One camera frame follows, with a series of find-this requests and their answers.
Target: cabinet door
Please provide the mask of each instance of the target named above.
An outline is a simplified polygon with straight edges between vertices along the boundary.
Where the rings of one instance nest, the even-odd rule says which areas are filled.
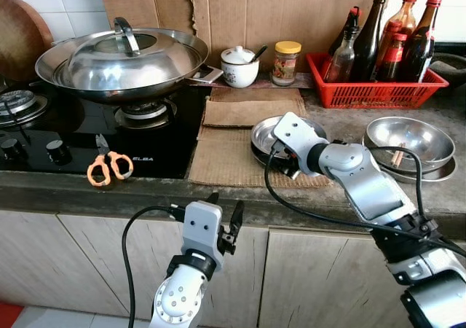
[[[127,314],[54,214],[0,211],[0,301]]]
[[[271,230],[259,328],[411,327],[370,237]]]
[[[127,309],[130,307],[121,237],[127,219],[59,215]],[[180,254],[183,225],[179,222],[141,219],[127,237],[135,285],[136,316],[151,318],[158,286],[173,255]],[[264,274],[268,229],[243,227],[233,257],[215,273],[202,302],[202,324],[219,328],[255,328]]]

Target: orange scissors handle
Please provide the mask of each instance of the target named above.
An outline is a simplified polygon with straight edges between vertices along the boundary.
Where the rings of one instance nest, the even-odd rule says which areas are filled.
[[[94,163],[89,165],[87,168],[87,179],[89,180],[90,184],[95,187],[102,187],[110,184],[110,170],[108,169],[108,166],[105,164],[105,155],[98,155]],[[100,166],[102,168],[102,173],[103,173],[103,181],[97,182],[94,180],[92,177],[92,172],[94,171],[95,168]]]
[[[127,155],[121,155],[121,154],[113,152],[113,151],[110,151],[107,155],[111,159],[110,160],[110,166],[111,166],[111,169],[114,171],[115,176],[116,176],[117,179],[124,180],[124,179],[127,179],[128,177],[131,176],[131,174],[133,173],[133,170],[134,170],[134,166],[133,166],[132,160]],[[119,167],[118,167],[118,164],[117,164],[117,160],[119,160],[119,159],[126,160],[126,162],[129,165],[128,171],[126,173],[124,173],[124,174],[121,174],[119,172]]]

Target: chopsticks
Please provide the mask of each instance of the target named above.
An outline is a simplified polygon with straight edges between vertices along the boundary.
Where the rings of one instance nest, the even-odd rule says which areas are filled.
[[[402,144],[399,144],[398,147],[405,148],[406,144],[403,142]],[[402,151],[396,151],[395,154],[393,155],[392,160],[390,161],[390,164],[392,165],[393,168],[397,168],[401,164],[401,160],[403,159],[403,153]]]

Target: yellow jar lid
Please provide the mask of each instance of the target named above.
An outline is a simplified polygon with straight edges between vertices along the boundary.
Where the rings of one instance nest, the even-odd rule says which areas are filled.
[[[301,51],[301,44],[298,42],[278,42],[275,44],[275,51],[281,53],[298,53]]]

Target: scissors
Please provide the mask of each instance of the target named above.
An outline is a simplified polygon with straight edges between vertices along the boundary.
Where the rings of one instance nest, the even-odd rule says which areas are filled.
[[[105,140],[102,134],[95,135],[95,143],[97,144],[99,155],[95,158],[94,163],[89,165],[89,168],[87,168],[87,179],[89,180],[92,186],[101,187],[101,186],[106,186],[110,184],[110,169],[108,169],[108,165],[105,163],[106,155],[108,155],[111,159],[110,166],[113,172],[115,173],[115,176],[117,179],[124,180],[131,176],[131,174],[133,173],[134,167],[133,167],[133,162],[127,155],[120,155],[116,152],[111,151],[108,147],[107,140]],[[117,160],[119,159],[126,160],[127,163],[129,164],[130,167],[127,173],[121,174],[119,172],[119,167],[117,165]],[[103,178],[104,178],[104,180],[101,182],[97,182],[92,177],[92,172],[98,166],[102,168],[102,173],[103,173]]]

